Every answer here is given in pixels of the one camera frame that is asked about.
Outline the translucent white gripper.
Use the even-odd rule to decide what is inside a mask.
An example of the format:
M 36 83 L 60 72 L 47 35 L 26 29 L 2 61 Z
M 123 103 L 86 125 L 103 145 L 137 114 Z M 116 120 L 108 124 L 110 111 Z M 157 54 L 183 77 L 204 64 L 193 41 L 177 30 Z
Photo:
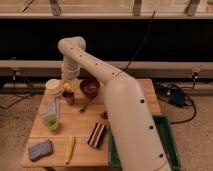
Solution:
M 61 65 L 61 79 L 62 83 L 72 83 L 77 80 L 80 75 L 80 66 L 77 65 L 73 69 L 68 69 L 64 65 Z

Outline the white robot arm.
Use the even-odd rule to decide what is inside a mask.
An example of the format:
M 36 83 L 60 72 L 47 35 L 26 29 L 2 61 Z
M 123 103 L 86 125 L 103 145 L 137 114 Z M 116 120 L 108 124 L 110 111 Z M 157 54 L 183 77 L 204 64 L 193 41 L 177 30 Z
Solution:
M 142 85 L 85 51 L 82 37 L 61 39 L 65 70 L 80 65 L 105 85 L 104 102 L 123 171 L 172 171 Z

